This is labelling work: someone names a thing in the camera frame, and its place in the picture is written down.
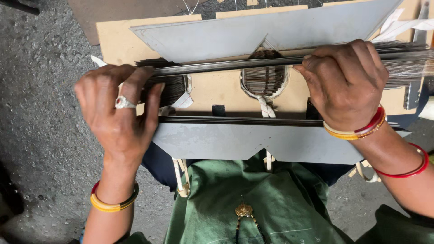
finger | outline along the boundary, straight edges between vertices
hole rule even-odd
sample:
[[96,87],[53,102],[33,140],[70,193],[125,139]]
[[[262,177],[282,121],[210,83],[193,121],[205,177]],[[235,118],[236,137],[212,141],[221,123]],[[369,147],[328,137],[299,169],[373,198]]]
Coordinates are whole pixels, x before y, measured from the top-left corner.
[[[137,105],[140,99],[140,93],[142,87],[145,85],[146,81],[152,76],[154,68],[146,66],[143,68],[137,68],[129,77],[126,79],[119,92],[120,96],[124,96],[129,102]],[[123,108],[117,109],[116,113],[120,116],[125,116],[127,114],[134,115],[135,109]]]
[[334,58],[350,84],[364,83],[369,79],[353,48],[348,44],[322,46],[315,49],[312,54]]
[[374,61],[375,66],[377,67],[380,78],[383,81],[383,87],[386,84],[387,80],[389,79],[389,71],[387,71],[386,67],[384,66],[383,62],[381,61],[380,55],[378,54],[377,50],[375,49],[374,44],[371,42],[365,42],[366,46],[369,50],[369,53],[372,56],[372,60]]
[[377,75],[377,67],[375,66],[366,43],[363,40],[357,39],[348,44],[353,48],[365,72],[370,77],[375,78]]
[[83,77],[82,84],[83,84],[82,88],[83,88],[84,100],[86,104],[85,120],[88,124],[91,124],[95,115],[95,106],[96,106],[95,79],[90,77]]
[[83,88],[83,78],[77,81],[74,85],[74,91],[76,93],[77,99],[80,103],[80,107],[82,110],[83,118],[86,118],[86,98],[84,96],[84,88]]
[[146,118],[144,124],[143,140],[150,142],[158,126],[158,111],[160,109],[161,93],[165,87],[164,83],[156,84],[149,91],[146,105]]
[[306,70],[303,65],[295,65],[293,67],[296,71],[300,72],[300,74],[304,77],[306,81],[307,88],[310,92],[310,97],[321,97],[322,96],[322,87],[319,83],[318,77],[315,76],[314,73]]
[[137,68],[124,64],[108,69],[97,76],[98,102],[96,111],[102,115],[115,112],[115,101],[119,93],[119,84],[126,80]]
[[303,60],[303,66],[318,77],[318,82],[326,95],[343,92],[348,88],[345,76],[333,58],[307,55]]

concrete floor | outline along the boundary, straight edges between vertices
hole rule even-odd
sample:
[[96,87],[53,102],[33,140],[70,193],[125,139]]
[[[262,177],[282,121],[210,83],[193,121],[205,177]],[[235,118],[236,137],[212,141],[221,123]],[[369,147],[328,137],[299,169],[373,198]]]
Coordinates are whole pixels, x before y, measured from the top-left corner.
[[[90,55],[101,57],[101,51],[89,45],[65,0],[22,2],[42,13],[32,16],[0,6],[0,161],[19,192],[30,198],[24,200],[25,212],[3,231],[14,243],[67,243],[83,228],[103,153],[82,119],[73,84],[95,68]],[[244,2],[238,0],[239,10],[252,8]],[[298,3],[319,7],[321,2],[268,1],[275,7]],[[232,0],[210,0],[196,13],[210,19],[215,11],[230,10]],[[433,121],[416,121],[408,140],[432,150],[433,128]],[[147,190],[136,201],[133,231],[161,243],[173,196],[143,167],[137,181]],[[368,184],[357,175],[342,177],[329,199],[333,223],[353,239],[375,224],[380,204],[400,209],[382,183]]]

forearm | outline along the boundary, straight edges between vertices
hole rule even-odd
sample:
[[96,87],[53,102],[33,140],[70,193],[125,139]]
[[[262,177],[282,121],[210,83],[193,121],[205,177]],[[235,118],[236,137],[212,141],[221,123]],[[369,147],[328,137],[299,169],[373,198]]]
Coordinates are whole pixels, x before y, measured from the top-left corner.
[[[118,204],[133,193],[136,168],[121,168],[119,162],[112,163],[104,158],[101,180],[96,190],[99,200],[107,204]],[[115,243],[131,229],[134,204],[113,213],[103,212],[92,206],[86,223],[84,243]]]
[[[388,124],[374,134],[350,141],[377,170],[391,174],[405,174],[419,168],[423,157]],[[408,178],[391,178],[379,174],[395,199],[408,210],[434,218],[434,167]]]

steel lamination sheet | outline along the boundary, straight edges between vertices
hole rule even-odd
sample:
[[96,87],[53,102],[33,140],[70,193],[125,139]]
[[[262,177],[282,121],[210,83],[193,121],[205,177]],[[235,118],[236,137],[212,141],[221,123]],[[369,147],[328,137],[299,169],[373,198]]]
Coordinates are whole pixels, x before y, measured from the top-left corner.
[[[397,131],[402,137],[408,131]],[[265,148],[278,161],[354,164],[363,159],[323,127],[161,123],[153,142],[174,158],[247,160]]]

bangle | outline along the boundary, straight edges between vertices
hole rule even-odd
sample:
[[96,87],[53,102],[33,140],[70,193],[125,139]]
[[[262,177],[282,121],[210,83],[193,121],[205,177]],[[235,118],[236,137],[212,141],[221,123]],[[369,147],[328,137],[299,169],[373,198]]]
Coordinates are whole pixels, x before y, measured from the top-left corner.
[[344,140],[357,140],[366,137],[374,133],[375,131],[377,131],[384,124],[385,120],[386,120],[386,111],[384,110],[383,106],[381,106],[380,104],[378,105],[377,112],[375,113],[374,117],[369,122],[369,124],[361,129],[351,131],[351,132],[342,132],[342,131],[337,131],[335,129],[332,129],[329,125],[327,125],[325,121],[323,122],[323,124],[325,130],[334,137],[337,137],[339,139],[344,139]]
[[392,177],[392,178],[408,178],[408,177],[415,176],[415,175],[418,175],[418,174],[422,173],[425,169],[428,168],[429,156],[428,156],[427,152],[425,152],[420,146],[415,145],[413,143],[409,143],[409,144],[412,145],[412,146],[414,146],[415,148],[419,149],[424,154],[424,161],[422,162],[422,164],[417,169],[415,169],[415,170],[413,170],[413,171],[411,171],[409,173],[400,174],[400,175],[389,175],[389,174],[383,173],[383,172],[381,172],[379,170],[376,170],[375,168],[374,168],[374,170],[377,173],[379,173],[379,174],[382,174],[382,175],[385,175],[385,176],[388,176],[388,177]]
[[91,195],[90,195],[90,202],[92,203],[92,205],[96,209],[98,209],[100,211],[103,211],[103,212],[112,213],[112,212],[121,211],[122,209],[125,209],[128,206],[130,206],[131,204],[133,204],[133,202],[136,200],[137,195],[138,195],[138,183],[135,182],[134,183],[134,192],[131,195],[131,197],[129,197],[127,200],[125,200],[125,201],[123,201],[121,203],[118,203],[118,204],[107,204],[107,203],[104,203],[104,202],[100,201],[96,197],[95,191],[98,188],[98,185],[99,185],[99,181],[92,188],[92,192],[91,192]]

